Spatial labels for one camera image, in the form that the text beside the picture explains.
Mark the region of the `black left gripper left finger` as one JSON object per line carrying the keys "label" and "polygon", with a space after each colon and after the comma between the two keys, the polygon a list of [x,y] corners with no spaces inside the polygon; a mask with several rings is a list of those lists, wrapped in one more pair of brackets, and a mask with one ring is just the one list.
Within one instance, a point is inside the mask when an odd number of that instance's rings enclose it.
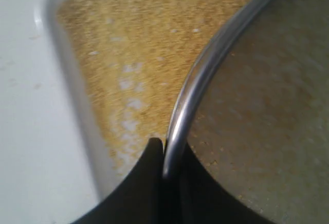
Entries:
{"label": "black left gripper left finger", "polygon": [[100,204],[74,223],[159,223],[162,164],[162,141],[151,138],[126,178]]}

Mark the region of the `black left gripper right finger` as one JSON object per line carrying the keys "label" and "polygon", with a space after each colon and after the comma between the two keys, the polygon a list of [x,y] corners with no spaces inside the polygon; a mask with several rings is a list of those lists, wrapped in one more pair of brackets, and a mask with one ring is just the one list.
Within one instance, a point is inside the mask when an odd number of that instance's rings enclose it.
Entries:
{"label": "black left gripper right finger", "polygon": [[186,145],[179,174],[182,223],[272,223],[230,195]]}

